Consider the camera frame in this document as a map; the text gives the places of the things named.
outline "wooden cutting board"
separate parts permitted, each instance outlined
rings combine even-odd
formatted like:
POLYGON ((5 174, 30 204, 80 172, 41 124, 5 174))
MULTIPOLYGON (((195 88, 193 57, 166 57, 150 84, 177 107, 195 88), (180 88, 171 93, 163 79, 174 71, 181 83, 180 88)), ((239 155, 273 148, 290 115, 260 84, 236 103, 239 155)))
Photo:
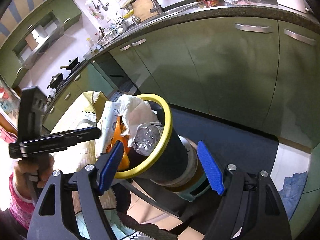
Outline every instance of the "wooden cutting board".
POLYGON ((134 17, 139 17, 141 21, 144 21, 153 15, 157 15, 157 12, 150 13, 150 9, 153 4, 151 0, 136 0, 133 4, 134 17))

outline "hand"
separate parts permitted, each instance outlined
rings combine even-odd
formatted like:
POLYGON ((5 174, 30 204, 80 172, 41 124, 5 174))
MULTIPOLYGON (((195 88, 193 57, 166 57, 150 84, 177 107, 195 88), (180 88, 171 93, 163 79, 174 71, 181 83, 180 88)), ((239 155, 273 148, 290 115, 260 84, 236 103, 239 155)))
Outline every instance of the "hand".
MULTIPOLYGON (((43 188, 47 180, 53 172, 54 158, 50 155, 49 168, 40 173, 41 181, 38 182, 38 188, 43 188)), ((37 163, 32 162, 28 159, 23 159, 16 162, 13 166, 13 183, 15 183, 17 191, 20 195, 26 199, 31 199, 30 190, 28 189, 27 182, 25 179, 25 173, 34 173, 39 169, 37 163)))

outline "blue gripper pad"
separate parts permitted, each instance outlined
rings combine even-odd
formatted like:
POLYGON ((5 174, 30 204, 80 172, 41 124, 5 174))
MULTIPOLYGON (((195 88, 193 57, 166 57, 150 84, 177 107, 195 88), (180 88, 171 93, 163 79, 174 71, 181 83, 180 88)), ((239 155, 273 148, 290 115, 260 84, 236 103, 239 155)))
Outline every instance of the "blue gripper pad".
POLYGON ((101 194, 103 194, 110 188, 113 178, 115 177, 115 174, 123 157, 122 143, 119 143, 114 149, 112 149, 112 152, 110 154, 110 158, 108 159, 106 165, 100 173, 100 183, 98 186, 98 191, 101 194))
POLYGON ((204 172, 207 175, 211 188, 215 190, 218 195, 222 195, 225 190, 222 172, 203 141, 198 142, 197 154, 204 172))

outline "granite countertop edge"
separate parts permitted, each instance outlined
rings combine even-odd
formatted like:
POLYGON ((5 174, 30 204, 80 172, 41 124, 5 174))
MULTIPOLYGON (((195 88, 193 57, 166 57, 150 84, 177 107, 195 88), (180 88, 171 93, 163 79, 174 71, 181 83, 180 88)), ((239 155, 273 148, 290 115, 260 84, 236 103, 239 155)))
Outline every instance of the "granite countertop edge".
POLYGON ((63 86, 56 94, 52 102, 47 107, 47 110, 44 115, 44 119, 47 117, 50 109, 54 105, 55 101, 59 98, 63 90, 70 84, 70 82, 78 75, 81 70, 86 67, 86 65, 95 60, 95 58, 100 55, 134 39, 141 35, 150 33, 152 31, 162 29, 171 25, 181 24, 185 22, 207 19, 207 18, 215 18, 215 17, 261 17, 268 18, 273 20, 280 20, 284 22, 293 23, 309 29, 315 33, 320 34, 320 24, 308 19, 307 17, 280 8, 275 8, 271 6, 261 6, 261 5, 239 5, 233 7, 217 7, 211 8, 210 10, 199 10, 191 13, 177 13, 170 17, 165 17, 163 19, 159 19, 158 21, 152 22, 150 24, 142 25, 141 27, 137 27, 134 29, 132 33, 128 31, 128 33, 124 33, 120 37, 116 38, 113 42, 109 43, 104 47, 100 52, 92 55, 88 60, 84 60, 80 66, 73 72, 73 74, 64 82, 63 86))

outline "silver handle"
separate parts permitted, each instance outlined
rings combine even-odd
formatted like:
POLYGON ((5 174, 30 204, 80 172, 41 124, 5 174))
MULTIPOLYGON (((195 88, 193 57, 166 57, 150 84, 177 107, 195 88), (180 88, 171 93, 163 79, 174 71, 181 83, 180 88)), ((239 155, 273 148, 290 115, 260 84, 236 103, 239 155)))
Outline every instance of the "silver handle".
POLYGON ((69 97, 70 97, 70 93, 68 93, 67 95, 66 95, 66 97, 64 98, 64 100, 67 100, 69 97))
POLYGON ((20 71, 22 70, 22 67, 20 67, 19 69, 18 69, 18 71, 17 71, 17 76, 19 75, 19 73, 20 73, 20 71))
POLYGON ((51 114, 54 110, 54 106, 50 109, 49 114, 51 114))
POLYGON ((273 29, 270 26, 253 26, 253 25, 243 25, 236 23, 236 29, 247 32, 256 32, 256 33, 272 33, 273 29))
POLYGON ((81 78, 81 74, 79 74, 79 75, 75 78, 75 81, 79 80, 79 78, 81 78))
POLYGON ((146 39, 142 39, 141 41, 137 41, 137 42, 134 42, 134 43, 131 43, 132 46, 138 46, 144 42, 146 42, 147 40, 146 39))
POLYGON ((124 51, 124 50, 126 50, 126 49, 129 49, 130 47, 131 47, 130 45, 127 45, 127 46, 121 48, 120 51, 124 51))
POLYGON ((311 46, 316 46, 317 45, 316 40, 310 39, 310 38, 308 38, 306 36, 302 36, 302 35, 297 34, 297 33, 294 33, 294 32, 289 31, 287 29, 284 29, 284 34, 290 36, 291 38, 294 38, 297 41, 302 41, 302 42, 304 42, 306 44, 309 44, 311 46))

